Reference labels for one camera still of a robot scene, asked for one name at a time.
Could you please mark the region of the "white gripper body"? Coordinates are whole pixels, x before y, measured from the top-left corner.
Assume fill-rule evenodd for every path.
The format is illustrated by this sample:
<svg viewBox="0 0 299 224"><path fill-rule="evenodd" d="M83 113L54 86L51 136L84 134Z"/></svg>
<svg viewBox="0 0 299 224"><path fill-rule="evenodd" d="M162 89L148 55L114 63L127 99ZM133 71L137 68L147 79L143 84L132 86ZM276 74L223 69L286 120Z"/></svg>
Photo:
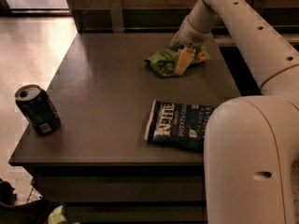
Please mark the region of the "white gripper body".
<svg viewBox="0 0 299 224"><path fill-rule="evenodd" d="M185 47L201 47L210 34L210 30L193 24L191 16L188 15L178 30L178 42Z"/></svg>

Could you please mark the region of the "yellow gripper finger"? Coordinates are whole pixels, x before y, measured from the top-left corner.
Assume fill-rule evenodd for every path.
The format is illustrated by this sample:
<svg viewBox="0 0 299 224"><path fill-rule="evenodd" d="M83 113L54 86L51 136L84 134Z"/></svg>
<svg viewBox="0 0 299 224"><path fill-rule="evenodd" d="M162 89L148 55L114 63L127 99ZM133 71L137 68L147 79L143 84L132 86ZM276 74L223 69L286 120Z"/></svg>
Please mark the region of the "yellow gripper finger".
<svg viewBox="0 0 299 224"><path fill-rule="evenodd" d="M175 76L182 76L188 66L192 63L195 55L194 48L185 47L184 49L180 49L177 53L176 58L176 67L174 71Z"/></svg>
<svg viewBox="0 0 299 224"><path fill-rule="evenodd" d="M172 38L172 40L169 43L170 47L175 47L179 45L179 32L176 32L174 37Z"/></svg>

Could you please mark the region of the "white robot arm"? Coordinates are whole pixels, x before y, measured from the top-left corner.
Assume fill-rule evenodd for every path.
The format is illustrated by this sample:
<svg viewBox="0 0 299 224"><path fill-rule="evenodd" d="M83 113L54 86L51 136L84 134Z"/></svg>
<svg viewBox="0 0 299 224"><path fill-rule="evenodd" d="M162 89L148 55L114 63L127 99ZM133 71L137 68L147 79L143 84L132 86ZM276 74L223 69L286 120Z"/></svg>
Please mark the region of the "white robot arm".
<svg viewBox="0 0 299 224"><path fill-rule="evenodd" d="M176 41L203 44L222 20L253 77L206 126L208 224L296 224L292 165L299 148L299 54L246 0L197 0Z"/></svg>

